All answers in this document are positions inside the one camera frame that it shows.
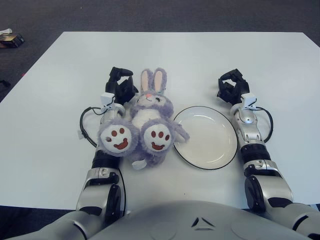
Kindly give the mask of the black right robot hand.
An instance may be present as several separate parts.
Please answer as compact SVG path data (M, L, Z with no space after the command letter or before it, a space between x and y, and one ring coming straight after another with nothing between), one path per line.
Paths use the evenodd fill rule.
M218 79L217 97L226 103L239 104L242 102L241 96L249 92L249 84L237 68L223 74Z

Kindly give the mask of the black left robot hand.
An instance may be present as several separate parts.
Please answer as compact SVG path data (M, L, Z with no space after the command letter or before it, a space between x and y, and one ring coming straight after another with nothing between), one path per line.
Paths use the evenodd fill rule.
M114 94L115 103L124 105L139 92L134 86L132 76L133 72L128 69L117 67L111 69L105 92Z

